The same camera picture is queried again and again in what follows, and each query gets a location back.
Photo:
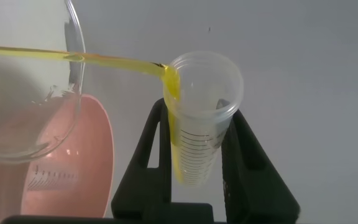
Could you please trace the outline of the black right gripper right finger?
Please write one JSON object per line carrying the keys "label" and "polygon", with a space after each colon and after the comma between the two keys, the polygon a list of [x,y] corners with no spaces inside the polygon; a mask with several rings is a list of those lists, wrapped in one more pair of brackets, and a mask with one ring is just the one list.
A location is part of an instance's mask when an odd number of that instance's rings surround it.
{"label": "black right gripper right finger", "polygon": [[296,223],[300,206],[236,111],[221,144],[228,223]]}

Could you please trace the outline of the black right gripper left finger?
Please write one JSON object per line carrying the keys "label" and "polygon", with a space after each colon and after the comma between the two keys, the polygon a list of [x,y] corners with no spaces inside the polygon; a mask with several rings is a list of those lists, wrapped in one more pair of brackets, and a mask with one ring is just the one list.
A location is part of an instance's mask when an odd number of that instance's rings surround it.
{"label": "black right gripper left finger", "polygon": [[[157,128],[160,128],[158,167],[148,168]],[[146,210],[171,202],[170,150],[167,107],[161,98],[150,110],[132,159],[111,201],[115,219],[143,220]]]}

